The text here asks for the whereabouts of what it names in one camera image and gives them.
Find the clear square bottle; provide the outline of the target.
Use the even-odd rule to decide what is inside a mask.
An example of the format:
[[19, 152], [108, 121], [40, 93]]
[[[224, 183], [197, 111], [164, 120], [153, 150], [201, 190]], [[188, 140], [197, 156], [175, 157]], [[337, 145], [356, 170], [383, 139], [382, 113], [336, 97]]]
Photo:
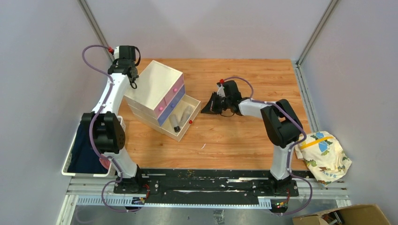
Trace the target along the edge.
[[182, 114], [182, 117], [181, 117], [181, 119], [180, 119], [180, 121], [179, 121], [179, 126], [180, 126], [180, 127], [183, 127], [183, 126], [185, 125], [185, 123], [186, 123], [186, 122], [188, 121], [188, 119], [190, 118], [192, 112], [193, 112], [193, 107], [190, 106], [190, 105], [188, 105], [188, 106], [185, 108], [185, 110], [184, 110], [184, 112], [183, 112], [183, 114]]

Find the pink drawer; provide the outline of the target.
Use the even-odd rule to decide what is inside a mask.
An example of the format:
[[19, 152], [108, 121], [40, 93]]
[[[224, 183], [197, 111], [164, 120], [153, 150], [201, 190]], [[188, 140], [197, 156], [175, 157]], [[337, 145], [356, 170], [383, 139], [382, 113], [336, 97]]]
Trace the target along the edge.
[[163, 97], [160, 100], [160, 102], [157, 104], [157, 106], [154, 109], [154, 113], [157, 119], [165, 112], [169, 103], [170, 103], [170, 98], [167, 96]]
[[175, 95], [178, 93], [178, 91], [181, 89], [183, 85], [184, 85], [184, 75], [180, 75], [164, 97], [167, 105], [173, 100], [173, 98], [175, 97]]

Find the white mini drawer cabinet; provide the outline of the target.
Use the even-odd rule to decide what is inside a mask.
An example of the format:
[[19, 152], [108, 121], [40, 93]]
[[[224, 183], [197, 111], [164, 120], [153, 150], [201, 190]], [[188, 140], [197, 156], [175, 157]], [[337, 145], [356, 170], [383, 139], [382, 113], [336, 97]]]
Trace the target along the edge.
[[154, 109], [183, 72], [152, 60], [139, 74], [137, 88], [129, 88], [124, 99], [142, 123], [161, 132]]

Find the purple drawer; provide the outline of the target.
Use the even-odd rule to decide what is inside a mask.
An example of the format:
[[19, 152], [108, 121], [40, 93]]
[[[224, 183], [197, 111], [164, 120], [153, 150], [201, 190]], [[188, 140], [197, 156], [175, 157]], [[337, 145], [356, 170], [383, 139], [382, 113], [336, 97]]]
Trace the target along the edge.
[[158, 124], [162, 126], [166, 119], [169, 117], [169, 115], [172, 113], [176, 105], [179, 103], [179, 101], [182, 99], [182, 97], [185, 95], [185, 86], [183, 85], [181, 89], [178, 91], [178, 93], [175, 95], [173, 100], [169, 103], [167, 106], [165, 112], [157, 119]]

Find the cream bottom drawer red knob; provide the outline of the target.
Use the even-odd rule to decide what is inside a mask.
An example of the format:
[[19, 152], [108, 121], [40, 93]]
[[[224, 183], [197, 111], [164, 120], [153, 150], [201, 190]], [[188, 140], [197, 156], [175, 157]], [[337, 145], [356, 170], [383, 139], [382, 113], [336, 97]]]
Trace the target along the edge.
[[201, 101], [184, 95], [169, 118], [161, 126], [161, 133], [180, 142], [201, 108]]

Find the small clear bottle black cap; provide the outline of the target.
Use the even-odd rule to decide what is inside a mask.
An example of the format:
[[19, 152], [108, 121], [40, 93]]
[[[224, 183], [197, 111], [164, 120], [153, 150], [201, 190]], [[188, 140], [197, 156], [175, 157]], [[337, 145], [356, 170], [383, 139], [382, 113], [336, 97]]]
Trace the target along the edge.
[[169, 121], [170, 121], [170, 124], [171, 124], [174, 132], [175, 133], [180, 132], [181, 128], [179, 126], [179, 120], [178, 120], [178, 118], [177, 118], [177, 116], [175, 114], [171, 114], [169, 116]]

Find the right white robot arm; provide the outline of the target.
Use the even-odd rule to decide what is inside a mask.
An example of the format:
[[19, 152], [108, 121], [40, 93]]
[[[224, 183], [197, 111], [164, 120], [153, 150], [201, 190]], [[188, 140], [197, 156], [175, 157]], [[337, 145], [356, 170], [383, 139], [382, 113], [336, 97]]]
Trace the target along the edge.
[[267, 102], [242, 97], [233, 80], [221, 80], [217, 86], [218, 91], [212, 93], [201, 113], [221, 115], [224, 111], [230, 110], [239, 116], [262, 119], [267, 136], [274, 145], [268, 189], [273, 195], [281, 195], [291, 180], [292, 149], [299, 143], [299, 136], [304, 133], [292, 106], [287, 99]]

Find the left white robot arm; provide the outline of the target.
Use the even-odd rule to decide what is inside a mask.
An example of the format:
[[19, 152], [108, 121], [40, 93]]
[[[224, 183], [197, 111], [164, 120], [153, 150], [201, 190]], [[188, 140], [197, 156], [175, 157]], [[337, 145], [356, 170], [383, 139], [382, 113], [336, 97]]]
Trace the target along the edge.
[[128, 157], [125, 131], [117, 114], [127, 88], [137, 87], [137, 66], [141, 58], [136, 55], [140, 50], [131, 45], [104, 46], [103, 49], [116, 58], [108, 70], [103, 71], [91, 65], [85, 57], [85, 52], [94, 47], [84, 48], [82, 58], [88, 67], [107, 77], [107, 87], [92, 112], [83, 114], [81, 122], [86, 126], [90, 144], [100, 161], [108, 161], [115, 167], [119, 178], [116, 183], [124, 184], [131, 193], [137, 194], [143, 190], [144, 181], [139, 166]]

